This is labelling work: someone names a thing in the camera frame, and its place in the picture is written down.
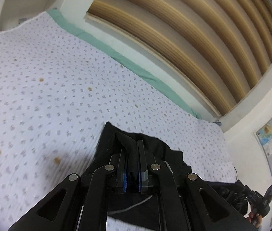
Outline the person's right hand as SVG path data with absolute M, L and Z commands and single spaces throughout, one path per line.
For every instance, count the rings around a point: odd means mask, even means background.
M 246 217 L 247 221 L 249 223 L 252 223 L 253 221 L 256 221 L 255 228 L 259 229 L 262 225 L 262 216 L 259 214 L 254 214 L 253 212 L 250 212 L 248 216 Z

